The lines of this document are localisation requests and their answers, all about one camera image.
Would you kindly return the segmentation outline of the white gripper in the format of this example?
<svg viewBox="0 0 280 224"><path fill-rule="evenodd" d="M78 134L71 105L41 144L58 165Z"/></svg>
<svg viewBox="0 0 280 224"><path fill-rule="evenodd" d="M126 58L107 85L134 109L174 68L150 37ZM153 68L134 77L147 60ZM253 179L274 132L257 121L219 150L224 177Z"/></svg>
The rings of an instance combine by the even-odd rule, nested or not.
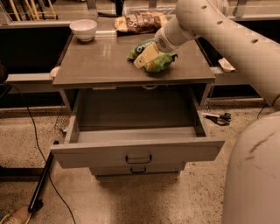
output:
<svg viewBox="0 0 280 224"><path fill-rule="evenodd" d="M171 53L178 49L172 44L165 35L165 29L160 28L155 34L156 44L148 45L143 52L134 60L134 65L137 68L144 67L149 62L153 61L158 55L159 50L163 53Z"/></svg>

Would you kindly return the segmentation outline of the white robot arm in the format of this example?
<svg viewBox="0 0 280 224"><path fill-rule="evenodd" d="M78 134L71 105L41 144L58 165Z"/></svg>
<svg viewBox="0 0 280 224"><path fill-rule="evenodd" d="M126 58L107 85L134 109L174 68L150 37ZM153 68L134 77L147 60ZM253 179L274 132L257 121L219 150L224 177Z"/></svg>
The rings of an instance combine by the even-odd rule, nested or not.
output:
<svg viewBox="0 0 280 224"><path fill-rule="evenodd" d="M175 15L135 65L202 37L275 110L249 125L231 150L222 224L280 224L280 45L227 18L224 2L178 0Z"/></svg>

